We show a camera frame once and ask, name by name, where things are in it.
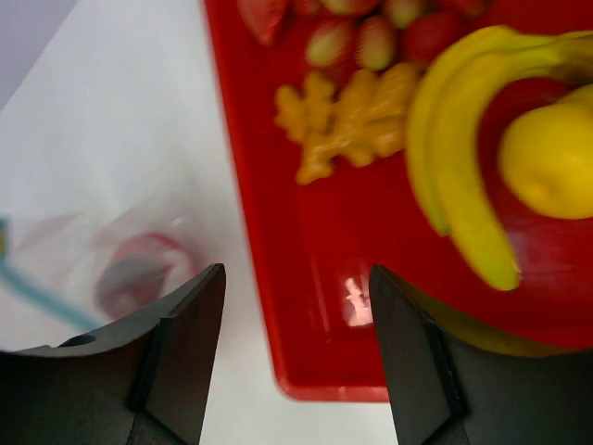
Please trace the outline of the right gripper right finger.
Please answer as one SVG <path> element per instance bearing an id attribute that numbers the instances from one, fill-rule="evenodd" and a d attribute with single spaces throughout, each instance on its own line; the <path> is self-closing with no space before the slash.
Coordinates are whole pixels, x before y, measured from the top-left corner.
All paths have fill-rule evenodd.
<path id="1" fill-rule="evenodd" d="M 370 275 L 372 317 L 400 444 L 468 444 L 467 406 L 435 324 L 386 268 Z"/>

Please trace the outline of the strawberry pile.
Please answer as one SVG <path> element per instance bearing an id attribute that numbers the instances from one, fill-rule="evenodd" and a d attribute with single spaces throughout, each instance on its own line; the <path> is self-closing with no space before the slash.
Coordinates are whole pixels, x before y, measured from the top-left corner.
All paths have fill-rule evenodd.
<path id="1" fill-rule="evenodd" d="M 272 45 L 288 12 L 317 18 L 304 48 L 308 66 L 328 70 L 354 60 L 366 70 L 390 67 L 399 51 L 426 67 L 461 38 L 467 21 L 487 1 L 238 1 L 238 13 L 255 39 Z"/>

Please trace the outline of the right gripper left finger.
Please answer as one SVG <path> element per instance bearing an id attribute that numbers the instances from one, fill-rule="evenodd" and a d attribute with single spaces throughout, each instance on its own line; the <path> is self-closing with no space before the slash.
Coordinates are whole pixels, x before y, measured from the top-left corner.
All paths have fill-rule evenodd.
<path id="1" fill-rule="evenodd" d="M 158 323 L 132 397 L 129 444 L 200 441 L 221 331 L 226 273 L 212 264 L 149 308 Z"/>

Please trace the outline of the clear zip top bag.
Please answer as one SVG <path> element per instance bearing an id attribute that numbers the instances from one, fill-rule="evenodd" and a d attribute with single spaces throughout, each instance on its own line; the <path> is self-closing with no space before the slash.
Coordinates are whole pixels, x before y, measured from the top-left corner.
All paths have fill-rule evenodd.
<path id="1" fill-rule="evenodd" d="M 162 233 L 191 252 L 196 274 L 200 222 L 180 203 L 145 203 L 109 221 L 67 213 L 35 221 L 1 216 L 1 348 L 56 345 L 116 320 L 95 304 L 95 284 L 118 245 Z"/>

